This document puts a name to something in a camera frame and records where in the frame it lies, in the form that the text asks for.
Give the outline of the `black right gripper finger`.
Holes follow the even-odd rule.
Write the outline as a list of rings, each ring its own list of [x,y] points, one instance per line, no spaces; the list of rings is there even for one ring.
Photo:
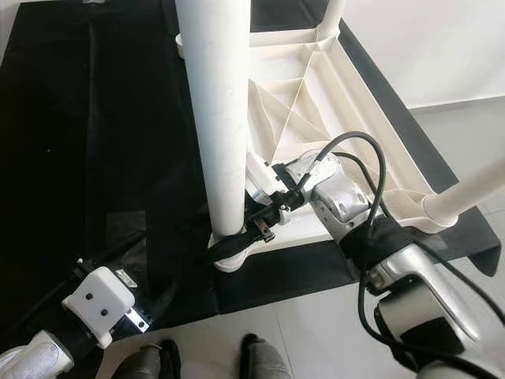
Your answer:
[[[204,263],[208,265],[228,259],[228,257],[234,257],[242,250],[248,249],[253,243],[263,240],[264,236],[259,231],[239,232],[237,235],[217,239],[211,243],[204,254]]]

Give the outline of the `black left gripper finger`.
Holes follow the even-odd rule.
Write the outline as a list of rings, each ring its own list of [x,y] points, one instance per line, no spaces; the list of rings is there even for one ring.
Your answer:
[[[176,297],[179,287],[181,285],[180,278],[174,278],[167,284],[166,288],[162,292],[158,293],[158,296],[152,299],[151,303],[147,307],[147,315],[149,318],[161,318],[167,312],[167,307],[173,302],[174,297]]]
[[[147,241],[146,231],[134,231],[127,235],[122,242],[105,249],[103,253],[91,259],[83,260],[83,268],[87,272],[93,271],[94,268],[107,266],[110,263],[115,263],[120,257],[124,256],[134,246],[140,245],[141,242]]]

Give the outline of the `white plastic children table top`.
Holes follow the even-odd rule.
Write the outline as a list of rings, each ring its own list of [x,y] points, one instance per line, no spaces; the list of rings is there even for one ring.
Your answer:
[[[213,266],[231,273],[257,253],[338,241],[384,220],[419,230],[422,199],[437,192],[339,37],[316,41],[310,28],[249,38],[248,152],[288,191],[271,195],[282,210],[274,241]]]

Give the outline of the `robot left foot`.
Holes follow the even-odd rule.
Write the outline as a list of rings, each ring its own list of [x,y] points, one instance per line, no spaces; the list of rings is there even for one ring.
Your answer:
[[[173,340],[145,344],[124,358],[111,379],[180,379],[181,354]]]

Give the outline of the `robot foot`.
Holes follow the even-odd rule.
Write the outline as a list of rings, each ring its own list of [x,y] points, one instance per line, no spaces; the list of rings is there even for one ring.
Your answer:
[[[124,358],[111,379],[180,379],[181,354],[173,340],[145,344]]]
[[[273,344],[256,333],[243,336],[239,353],[239,379],[294,379],[291,368]]]

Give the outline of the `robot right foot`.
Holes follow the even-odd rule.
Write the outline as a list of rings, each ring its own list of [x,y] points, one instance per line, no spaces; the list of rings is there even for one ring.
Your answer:
[[[273,344],[256,333],[243,336],[239,353],[239,379],[294,379],[291,368]]]

